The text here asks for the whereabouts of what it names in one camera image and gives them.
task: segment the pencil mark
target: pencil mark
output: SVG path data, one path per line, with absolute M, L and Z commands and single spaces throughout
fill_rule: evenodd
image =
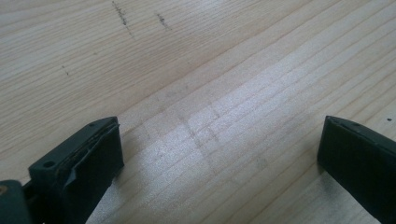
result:
M 62 65 L 62 69 L 64 70 L 64 72 L 66 73 L 67 76 L 69 76 L 69 72 L 67 72 L 66 68 Z
M 172 29 L 168 26 L 168 24 L 166 24 L 165 18 L 164 18 L 163 16 L 161 16 L 160 13 L 157 13 L 157 17 L 158 17 L 158 19 L 160 20 L 161 25 L 162 25 L 163 27 L 165 27 L 166 30 L 172 30 Z
M 129 35 L 131 36 L 132 39 L 134 39 L 134 36 L 132 35 L 132 32 L 131 32 L 131 30 L 129 29 L 129 27 L 127 25 L 128 21 L 125 18 L 125 10 L 122 10 L 122 8 L 119 7 L 119 4 L 117 4 L 114 1 L 112 1 L 112 5 L 113 5 L 114 9 L 116 9 L 117 13 L 119 14 L 121 22 L 125 26 L 125 28 L 128 31 Z

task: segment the wooden workbench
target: wooden workbench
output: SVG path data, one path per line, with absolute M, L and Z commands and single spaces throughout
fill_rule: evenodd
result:
M 316 162 L 326 115 L 396 139 L 396 2 L 0 2 L 0 179 L 118 116 L 88 223 L 376 223 Z

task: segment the light wood board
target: light wood board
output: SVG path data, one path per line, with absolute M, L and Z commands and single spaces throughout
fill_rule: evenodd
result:
M 376 223 L 316 162 L 326 115 L 396 139 L 396 2 L 0 1 L 0 179 L 118 116 L 88 223 Z

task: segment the black plastic part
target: black plastic part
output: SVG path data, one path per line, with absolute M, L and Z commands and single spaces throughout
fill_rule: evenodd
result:
M 0 223 L 32 223 L 21 183 L 16 180 L 0 181 Z
M 85 223 L 123 165 L 117 118 L 99 119 L 31 165 L 25 186 L 0 182 L 0 223 Z
M 326 117 L 318 163 L 375 218 L 396 223 L 396 143 L 358 123 Z

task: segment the wood grain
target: wood grain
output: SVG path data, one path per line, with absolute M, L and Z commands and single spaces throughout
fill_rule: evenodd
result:
M 88 223 L 376 223 L 326 115 L 396 140 L 396 2 L 0 1 L 0 178 L 93 120 L 125 168 Z

